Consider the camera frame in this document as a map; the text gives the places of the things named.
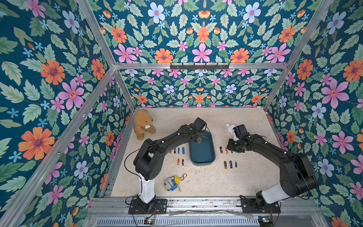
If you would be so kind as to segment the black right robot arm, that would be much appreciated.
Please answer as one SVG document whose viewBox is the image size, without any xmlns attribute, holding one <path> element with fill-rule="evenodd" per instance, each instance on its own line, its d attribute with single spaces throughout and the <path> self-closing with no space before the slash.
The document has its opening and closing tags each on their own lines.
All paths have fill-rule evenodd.
<svg viewBox="0 0 363 227">
<path fill-rule="evenodd" d="M 227 149 L 237 153 L 253 151 L 279 168 L 279 182 L 256 194 L 257 206 L 265 207 L 319 187 L 313 167 L 305 154 L 285 151 L 260 135 L 248 135 L 236 141 L 230 139 Z"/>
</svg>

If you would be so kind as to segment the teal plastic storage box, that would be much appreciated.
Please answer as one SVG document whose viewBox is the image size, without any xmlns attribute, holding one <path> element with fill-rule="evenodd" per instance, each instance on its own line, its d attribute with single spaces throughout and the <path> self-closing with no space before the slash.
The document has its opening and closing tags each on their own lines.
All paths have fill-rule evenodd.
<svg viewBox="0 0 363 227">
<path fill-rule="evenodd" d="M 216 159 L 213 138 L 209 131 L 203 133 L 201 143 L 189 143 L 190 160 L 195 166 L 207 166 Z"/>
</svg>

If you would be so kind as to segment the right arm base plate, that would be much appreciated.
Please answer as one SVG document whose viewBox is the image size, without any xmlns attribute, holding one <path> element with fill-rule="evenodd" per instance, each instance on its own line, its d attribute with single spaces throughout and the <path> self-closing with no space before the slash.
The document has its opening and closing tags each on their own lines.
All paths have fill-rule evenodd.
<svg viewBox="0 0 363 227">
<path fill-rule="evenodd" d="M 280 212 L 280 206 L 278 202 L 272 204 L 266 203 L 262 197 L 248 198 L 240 195 L 240 201 L 243 213 L 253 214 L 253 213 L 272 213 L 278 214 Z"/>
</svg>

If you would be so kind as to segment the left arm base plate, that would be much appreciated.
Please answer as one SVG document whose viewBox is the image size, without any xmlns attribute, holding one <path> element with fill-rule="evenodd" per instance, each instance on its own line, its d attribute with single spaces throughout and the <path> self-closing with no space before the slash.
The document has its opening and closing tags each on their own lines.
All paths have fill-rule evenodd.
<svg viewBox="0 0 363 227">
<path fill-rule="evenodd" d="M 129 214 L 166 214 L 167 199 L 153 199 L 150 203 L 144 203 L 139 198 L 131 200 Z"/>
</svg>

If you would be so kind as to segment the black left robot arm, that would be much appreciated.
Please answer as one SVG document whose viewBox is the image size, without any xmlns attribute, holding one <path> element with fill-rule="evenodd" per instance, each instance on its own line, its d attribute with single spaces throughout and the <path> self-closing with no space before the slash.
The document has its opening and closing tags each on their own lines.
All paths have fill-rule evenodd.
<svg viewBox="0 0 363 227">
<path fill-rule="evenodd" d="M 149 204 L 155 199 L 155 178 L 161 172 L 166 154 L 185 143 L 201 143 L 206 128 L 207 124 L 204 121 L 185 124 L 162 139 L 144 141 L 133 161 L 135 171 L 140 177 L 139 200 Z"/>
</svg>

